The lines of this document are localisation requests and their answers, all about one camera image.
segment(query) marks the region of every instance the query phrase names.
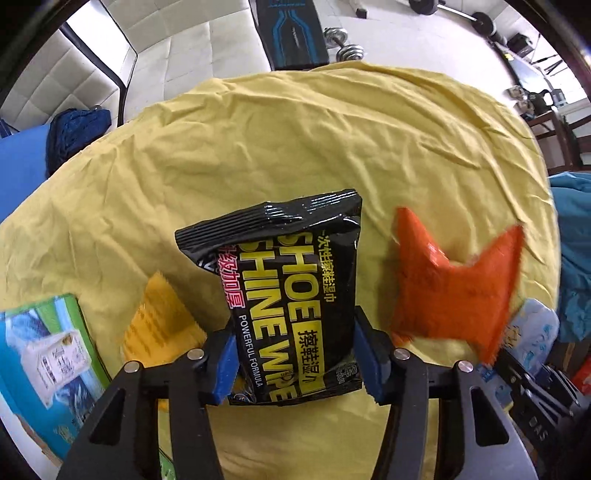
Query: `wooden chair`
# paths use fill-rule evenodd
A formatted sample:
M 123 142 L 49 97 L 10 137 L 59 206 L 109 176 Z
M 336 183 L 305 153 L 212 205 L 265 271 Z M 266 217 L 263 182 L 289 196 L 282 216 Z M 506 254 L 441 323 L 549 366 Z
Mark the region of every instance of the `wooden chair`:
M 554 129 L 550 129 L 546 123 L 550 122 Z M 527 122 L 531 127 L 542 125 L 547 132 L 535 136 L 537 140 L 543 138 L 556 136 L 560 151 L 564 158 L 564 165 L 552 167 L 548 169 L 548 175 L 554 175 L 562 171 L 591 171 L 591 165 L 583 164 L 581 160 L 581 153 L 591 152 L 591 135 L 585 137 L 576 137 L 574 130 L 582 127 L 584 124 L 591 122 L 591 115 L 588 115 L 581 120 L 577 120 L 568 124 L 558 113 L 558 110 L 553 107 L 549 112 L 537 116 L 533 120 Z

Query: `light blue package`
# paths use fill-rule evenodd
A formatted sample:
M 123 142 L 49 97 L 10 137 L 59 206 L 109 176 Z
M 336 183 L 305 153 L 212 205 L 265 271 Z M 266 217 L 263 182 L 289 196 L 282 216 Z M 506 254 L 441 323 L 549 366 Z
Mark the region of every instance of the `light blue package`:
M 552 344 L 558 335 L 558 317 L 538 300 L 527 299 L 521 310 L 505 329 L 503 347 L 535 377 L 542 369 Z M 478 366 L 486 385 L 494 390 L 503 408 L 511 403 L 511 388 L 495 372 L 484 365 Z

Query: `navy blue cloth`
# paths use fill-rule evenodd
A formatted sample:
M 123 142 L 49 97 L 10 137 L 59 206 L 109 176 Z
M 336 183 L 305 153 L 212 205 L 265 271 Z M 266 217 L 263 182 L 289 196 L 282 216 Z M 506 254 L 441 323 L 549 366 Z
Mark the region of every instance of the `navy blue cloth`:
M 12 131 L 8 124 L 0 118 L 0 138 L 6 138 L 12 135 Z
M 110 126 L 111 112 L 106 109 L 70 108 L 56 115 L 47 137 L 47 178 L 84 147 L 102 137 Z

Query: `blue fabric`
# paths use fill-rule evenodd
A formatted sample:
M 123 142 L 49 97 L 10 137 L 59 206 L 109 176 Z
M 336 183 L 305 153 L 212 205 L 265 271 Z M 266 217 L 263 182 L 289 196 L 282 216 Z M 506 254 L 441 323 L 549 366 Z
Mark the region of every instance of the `blue fabric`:
M 560 342 L 591 334 L 591 174 L 550 177 L 558 211 L 562 266 L 560 273 Z
M 0 118 L 0 138 L 6 138 L 12 135 L 12 131 L 8 124 Z
M 111 126 L 111 112 L 106 109 L 68 109 L 51 121 L 47 141 L 47 177 L 84 147 L 103 136 Z
M 0 222 L 45 181 L 49 125 L 0 139 Z

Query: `weight plate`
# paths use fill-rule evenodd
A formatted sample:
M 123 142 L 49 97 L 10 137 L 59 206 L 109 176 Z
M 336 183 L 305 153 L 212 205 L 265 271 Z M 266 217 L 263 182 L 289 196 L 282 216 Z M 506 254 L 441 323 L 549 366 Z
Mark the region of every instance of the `weight plate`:
M 433 15 L 437 11 L 437 0 L 409 0 L 408 3 L 419 15 Z
M 331 27 L 324 29 L 324 41 L 328 48 L 340 47 L 340 45 L 335 42 L 335 38 L 344 44 L 347 41 L 347 38 L 349 38 L 349 34 L 344 28 Z
M 476 33 L 483 37 L 491 37 L 496 32 L 496 25 L 486 13 L 474 12 L 472 16 L 475 18 L 472 21 L 472 27 L 476 30 Z
M 504 36 L 498 30 L 492 34 L 491 40 L 496 41 L 497 43 L 500 43 L 501 45 L 503 45 L 505 47 L 507 46 L 507 37 Z
M 345 45 L 336 53 L 336 61 L 363 60 L 365 50 L 361 45 Z

